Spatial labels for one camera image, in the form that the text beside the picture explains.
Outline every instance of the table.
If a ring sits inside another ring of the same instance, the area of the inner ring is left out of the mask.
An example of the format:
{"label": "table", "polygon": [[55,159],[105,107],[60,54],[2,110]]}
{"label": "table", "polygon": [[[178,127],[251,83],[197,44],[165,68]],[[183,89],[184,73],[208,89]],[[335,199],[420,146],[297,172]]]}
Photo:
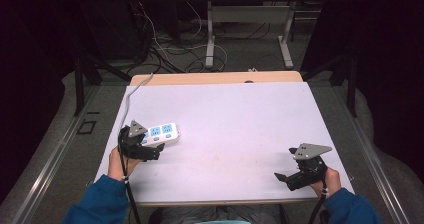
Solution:
{"label": "table", "polygon": [[[146,77],[134,77],[126,93]],[[315,198],[311,188],[291,192],[274,176],[298,171],[288,148],[303,142],[331,146],[323,159],[353,192],[309,86],[297,72],[154,75],[130,103],[125,124],[133,119],[146,127],[175,122],[181,132],[179,142],[165,146],[159,160],[142,163],[132,174],[134,198],[141,206]],[[125,98],[96,179],[107,171],[124,106]]]}
{"label": "table", "polygon": [[215,36],[213,35],[214,22],[269,22],[284,23],[283,35],[278,36],[285,67],[293,69],[293,61],[287,47],[291,24],[294,18],[296,2],[288,6],[213,6],[208,2],[208,45],[206,50],[206,68],[213,66]]}

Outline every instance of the blue sleeve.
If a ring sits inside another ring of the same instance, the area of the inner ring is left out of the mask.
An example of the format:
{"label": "blue sleeve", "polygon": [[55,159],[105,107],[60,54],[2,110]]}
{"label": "blue sleeve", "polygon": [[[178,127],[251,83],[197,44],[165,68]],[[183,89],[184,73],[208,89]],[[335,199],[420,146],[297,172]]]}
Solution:
{"label": "blue sleeve", "polygon": [[127,208],[125,184],[103,175],[69,209],[62,223],[122,223]]}
{"label": "blue sleeve", "polygon": [[354,195],[345,188],[328,198],[324,206],[330,213],[329,224],[361,223],[380,224],[377,212],[367,199]]}

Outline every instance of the dark background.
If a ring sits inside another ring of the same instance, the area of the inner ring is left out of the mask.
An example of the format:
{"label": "dark background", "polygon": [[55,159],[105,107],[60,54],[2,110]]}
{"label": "dark background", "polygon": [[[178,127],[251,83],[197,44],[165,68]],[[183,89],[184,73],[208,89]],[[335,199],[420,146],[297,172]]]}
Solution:
{"label": "dark background", "polygon": [[[424,3],[374,1],[326,3],[302,70],[311,70],[343,53],[359,24],[369,25],[359,39],[358,88],[373,115],[374,143],[424,180],[419,162],[424,139]],[[0,0],[4,113],[1,201],[25,169],[57,112],[64,93],[61,79],[73,71],[72,45],[55,16],[56,5],[51,0]],[[101,56],[101,47],[80,6],[68,3],[63,8],[87,50]],[[372,8],[378,11],[369,19],[366,14]],[[176,13],[184,11],[177,8]],[[181,14],[178,18],[190,17]]]}
{"label": "dark background", "polygon": [[326,3],[311,36],[302,69],[309,71],[356,40],[358,89],[374,122],[374,143],[409,165],[424,181],[424,2],[372,0]]}

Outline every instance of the gray carpet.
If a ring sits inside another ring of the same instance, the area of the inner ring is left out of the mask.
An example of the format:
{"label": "gray carpet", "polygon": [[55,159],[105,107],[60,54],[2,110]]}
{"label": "gray carpet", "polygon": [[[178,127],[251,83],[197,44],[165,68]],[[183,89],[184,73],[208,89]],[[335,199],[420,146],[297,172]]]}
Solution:
{"label": "gray carpet", "polygon": [[[232,36],[245,37],[259,26],[260,24],[232,24],[222,28],[227,36],[231,34]],[[278,35],[276,30],[279,30],[279,28],[278,26],[271,26],[269,34],[265,38],[253,41],[218,39],[216,44],[222,46],[228,58],[225,71],[247,71],[252,67],[259,71],[284,70],[276,41],[276,35]],[[296,70],[300,69],[300,63],[312,29],[313,23],[297,25],[294,42],[289,43]],[[196,49],[193,52],[199,56],[205,55],[204,49]],[[225,54],[218,49],[216,55],[225,59]],[[183,69],[196,60],[196,57],[191,53],[178,56],[168,54],[168,57]],[[218,59],[215,63],[217,66],[220,65]],[[153,69],[153,67],[136,67],[130,71],[130,74],[149,73]],[[81,122],[86,124],[81,126],[81,123],[79,123],[77,125],[77,127],[82,127],[80,132],[88,132],[90,125],[95,122],[93,131],[91,134],[76,134],[69,139],[69,143],[71,143],[69,149],[66,150],[66,155],[61,164],[58,165],[58,169],[54,170],[56,173],[51,182],[48,183],[45,193],[43,192],[44,196],[39,203],[35,204],[34,212],[29,214],[29,223],[60,222],[72,203],[79,202],[86,185],[93,180],[97,172],[103,155],[103,148],[115,121],[125,85],[127,85],[110,73],[102,72],[102,75],[105,81],[102,86],[92,88],[94,90],[92,93],[95,94],[93,101],[88,104],[88,108],[84,110],[80,119]],[[353,130],[349,116],[345,112],[345,106],[340,104],[338,99],[339,93],[344,92],[344,89],[330,87],[326,81],[327,78],[327,73],[322,73],[311,80],[310,86],[343,164],[347,172],[354,177],[352,185],[357,194],[364,195],[370,200],[381,216],[383,223],[393,223],[374,178],[365,163],[360,139]],[[43,172],[46,162],[55,148],[63,144],[63,137],[74,121],[75,91],[72,74],[66,77],[63,82],[66,85],[66,94],[62,105],[27,169],[0,207],[1,223],[12,223],[38,176]],[[368,139],[372,140],[372,116],[366,107],[366,100],[360,93],[357,95],[356,103],[358,121]],[[408,167],[390,156],[378,152],[378,150],[377,153],[410,222],[420,223],[421,210],[423,209],[421,200],[424,197],[422,183]],[[284,204],[284,207],[290,218],[290,223],[306,223],[314,205],[315,202],[303,202]],[[140,208],[143,223],[147,223],[147,217],[153,210],[154,208]]]}

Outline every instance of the gray floor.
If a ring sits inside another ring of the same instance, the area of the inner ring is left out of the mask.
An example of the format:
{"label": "gray floor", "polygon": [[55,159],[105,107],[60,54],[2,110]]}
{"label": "gray floor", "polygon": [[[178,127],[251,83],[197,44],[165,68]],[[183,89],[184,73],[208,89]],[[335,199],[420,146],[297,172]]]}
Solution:
{"label": "gray floor", "polygon": [[[246,37],[261,25],[261,23],[222,25],[219,27],[220,29],[217,29],[216,34],[220,35],[225,30],[226,36]],[[289,42],[295,70],[300,69],[313,27],[313,22],[297,23],[296,25],[294,41]],[[221,49],[217,49],[216,55],[222,60],[227,57],[225,71],[247,71],[250,68],[256,68],[258,71],[284,70],[276,39],[281,28],[279,25],[271,25],[269,33],[256,40],[218,38],[216,44],[220,45],[225,53]],[[261,33],[265,33],[266,29],[267,25],[255,36],[261,36]],[[191,33],[186,34],[183,38],[201,39],[197,36],[193,37]],[[195,49],[193,52],[198,56],[205,55],[204,48]],[[196,57],[190,53],[178,56],[168,53],[167,56],[182,69],[196,60]],[[215,65],[216,68],[220,67],[219,59],[215,59]],[[138,67],[131,70],[130,74],[149,73],[151,71],[151,67]],[[102,72],[102,75],[105,81],[100,87],[89,87],[87,85],[86,93],[88,93],[88,97],[92,96],[92,98],[88,98],[92,101],[87,103],[88,107],[79,119],[73,118],[76,102],[73,74],[63,79],[66,85],[66,93],[60,110],[30,164],[0,207],[1,223],[23,220],[19,219],[19,216],[26,216],[27,218],[24,219],[28,223],[58,223],[69,206],[80,200],[86,185],[94,178],[93,175],[97,171],[98,163],[103,154],[102,148],[107,141],[125,85],[127,85],[110,73]],[[373,130],[372,116],[366,106],[366,100],[358,93],[356,98],[358,118],[352,120],[343,105],[346,85],[340,88],[330,87],[327,81],[328,76],[329,73],[324,72],[309,83],[330,135],[342,157],[343,164],[347,171],[355,177],[352,181],[355,191],[369,198],[378,210],[383,223],[402,223],[402,221],[396,221],[396,218],[393,220],[396,215],[390,211],[390,208],[387,208],[390,203],[396,206],[394,209],[397,211],[399,211],[400,206],[402,208],[400,213],[404,211],[410,223],[420,223],[423,216],[421,210],[424,208],[424,204],[421,202],[424,197],[422,183],[408,167],[378,150],[375,150],[378,158],[372,160],[371,163],[367,162],[366,157],[369,153],[364,152],[362,145],[364,142],[369,142],[372,146]],[[99,112],[99,114],[87,114],[87,112]],[[70,135],[76,131],[72,127],[78,127],[84,119],[96,121],[93,134],[89,137],[87,135]],[[359,129],[355,129],[356,124],[359,124]],[[66,148],[60,149],[67,143],[69,145]],[[46,169],[46,163],[56,160],[52,154],[55,154],[58,149],[63,152],[64,158],[57,160],[56,165],[54,165],[56,168]],[[383,177],[387,178],[390,185],[376,185],[381,176],[376,177],[373,172],[369,171],[369,167],[376,163],[381,164],[384,170]],[[33,188],[37,178],[40,174],[46,174],[46,172],[55,174],[54,178],[38,192],[40,198],[29,200],[29,194],[36,193],[31,191],[31,188]],[[388,190],[390,192],[389,199],[385,199],[381,195],[382,192],[384,193],[387,190],[387,187],[392,188]],[[23,206],[28,203],[32,205],[31,208],[23,209]],[[291,223],[305,223],[314,205],[315,202],[291,203],[285,204],[284,207]],[[154,208],[140,209],[143,223],[146,223],[147,216],[152,210]]]}

